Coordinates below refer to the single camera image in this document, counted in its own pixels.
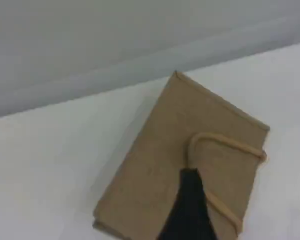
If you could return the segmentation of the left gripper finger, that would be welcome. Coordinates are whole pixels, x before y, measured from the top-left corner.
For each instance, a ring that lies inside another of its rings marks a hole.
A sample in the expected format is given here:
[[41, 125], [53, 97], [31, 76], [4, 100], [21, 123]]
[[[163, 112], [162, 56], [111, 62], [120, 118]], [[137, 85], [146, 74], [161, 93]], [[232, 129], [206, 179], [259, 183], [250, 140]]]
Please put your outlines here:
[[158, 236], [159, 240], [216, 240], [209, 217], [206, 195], [199, 171], [180, 171], [176, 201]]

